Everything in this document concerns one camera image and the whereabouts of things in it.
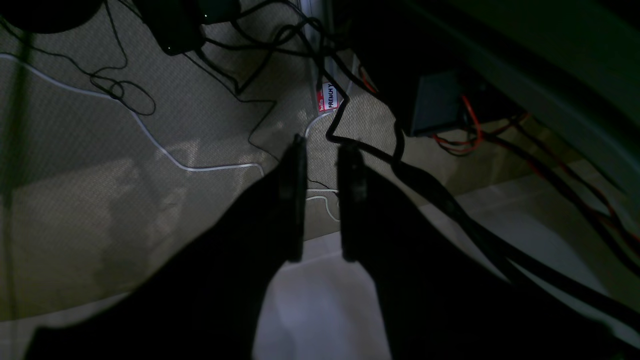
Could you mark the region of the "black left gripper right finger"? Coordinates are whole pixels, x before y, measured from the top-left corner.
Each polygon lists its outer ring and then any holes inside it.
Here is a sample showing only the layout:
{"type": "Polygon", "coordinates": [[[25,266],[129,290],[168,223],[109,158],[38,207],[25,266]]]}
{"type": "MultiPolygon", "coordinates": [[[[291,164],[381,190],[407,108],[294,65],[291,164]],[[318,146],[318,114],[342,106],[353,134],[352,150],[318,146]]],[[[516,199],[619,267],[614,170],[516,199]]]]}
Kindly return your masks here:
{"type": "Polygon", "coordinates": [[[521,272],[450,242],[354,145],[337,156],[343,258],[371,277],[394,360],[637,360],[639,350],[521,272]]]}

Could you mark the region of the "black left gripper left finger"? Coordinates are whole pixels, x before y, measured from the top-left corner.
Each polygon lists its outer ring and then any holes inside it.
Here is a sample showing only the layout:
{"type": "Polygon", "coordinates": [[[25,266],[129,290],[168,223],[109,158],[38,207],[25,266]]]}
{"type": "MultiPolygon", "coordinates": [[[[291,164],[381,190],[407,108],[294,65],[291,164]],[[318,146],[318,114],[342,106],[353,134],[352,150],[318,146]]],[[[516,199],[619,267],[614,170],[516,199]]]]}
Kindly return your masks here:
{"type": "Polygon", "coordinates": [[[296,135],[215,225],[112,307],[38,328],[25,359],[251,359],[272,278],[302,259],[306,176],[306,139],[296,135]]]}

